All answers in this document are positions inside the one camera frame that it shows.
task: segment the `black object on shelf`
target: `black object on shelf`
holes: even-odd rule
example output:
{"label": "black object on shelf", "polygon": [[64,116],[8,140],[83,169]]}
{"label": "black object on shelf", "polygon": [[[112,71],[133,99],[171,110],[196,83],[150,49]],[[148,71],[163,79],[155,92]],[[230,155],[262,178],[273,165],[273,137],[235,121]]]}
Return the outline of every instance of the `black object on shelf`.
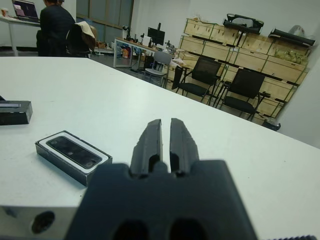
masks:
{"label": "black object on shelf", "polygon": [[316,42],[315,40],[308,39],[301,36],[296,36],[296,35],[287,33],[285,31],[280,31],[277,29],[274,29],[272,32],[270,32],[269,38],[279,39],[279,40],[282,40],[291,44],[296,44],[305,48],[309,48],[313,46]]}
{"label": "black object on shelf", "polygon": [[[227,19],[223,21],[223,25],[226,26],[227,28],[239,30],[242,33],[251,33],[251,34],[259,35],[262,27],[265,24],[263,21],[260,21],[251,17],[247,17],[247,16],[241,16],[241,15],[232,14],[232,13],[228,13],[226,16],[227,16]],[[243,24],[235,23],[236,19],[239,19],[239,20],[241,19]],[[248,24],[246,24],[245,22],[251,22],[251,21],[252,21],[252,26],[248,27]]]}

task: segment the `phone box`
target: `phone box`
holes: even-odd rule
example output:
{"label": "phone box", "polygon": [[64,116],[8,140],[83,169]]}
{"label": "phone box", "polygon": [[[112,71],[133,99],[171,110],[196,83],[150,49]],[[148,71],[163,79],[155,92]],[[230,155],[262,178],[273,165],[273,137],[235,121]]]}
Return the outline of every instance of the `phone box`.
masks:
{"label": "phone box", "polygon": [[40,156],[85,186],[99,165],[112,163],[109,154],[65,130],[37,141],[35,148]]}
{"label": "phone box", "polygon": [[0,125],[29,124],[32,113],[30,101],[0,101]]}

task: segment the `hole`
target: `hole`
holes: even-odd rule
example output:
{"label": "hole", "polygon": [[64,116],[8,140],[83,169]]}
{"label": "hole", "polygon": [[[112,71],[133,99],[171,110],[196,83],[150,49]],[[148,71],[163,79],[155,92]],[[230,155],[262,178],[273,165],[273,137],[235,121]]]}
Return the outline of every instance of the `hole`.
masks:
{"label": "hole", "polygon": [[139,220],[126,221],[117,229],[114,240],[147,240],[148,230]]}
{"label": "hole", "polygon": [[149,169],[148,172],[151,173],[154,170],[154,166],[157,162],[160,161],[159,155],[153,155],[149,158]]}
{"label": "hole", "polygon": [[48,230],[55,221],[55,214],[52,211],[45,211],[37,215],[31,226],[34,234],[40,234]]}
{"label": "hole", "polygon": [[175,172],[179,170],[179,157],[178,155],[170,152],[170,167],[171,172]]}
{"label": "hole", "polygon": [[206,240],[201,225],[194,219],[178,219],[172,225],[170,240]]}

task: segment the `window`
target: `window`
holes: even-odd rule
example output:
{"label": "window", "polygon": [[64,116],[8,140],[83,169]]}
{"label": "window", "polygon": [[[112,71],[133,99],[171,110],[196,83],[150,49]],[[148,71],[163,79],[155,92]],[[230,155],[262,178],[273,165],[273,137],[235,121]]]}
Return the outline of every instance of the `window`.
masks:
{"label": "window", "polygon": [[110,43],[121,37],[122,26],[130,26],[134,0],[77,0],[77,22],[94,26],[98,40]]}

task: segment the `black phone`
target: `black phone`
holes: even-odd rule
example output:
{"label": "black phone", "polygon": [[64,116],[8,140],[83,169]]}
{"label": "black phone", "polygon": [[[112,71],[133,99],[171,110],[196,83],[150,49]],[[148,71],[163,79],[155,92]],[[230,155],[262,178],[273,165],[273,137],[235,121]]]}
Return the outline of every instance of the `black phone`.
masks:
{"label": "black phone", "polygon": [[91,169],[102,161],[100,156],[95,155],[65,136],[53,138],[47,141],[46,144],[85,169]]}

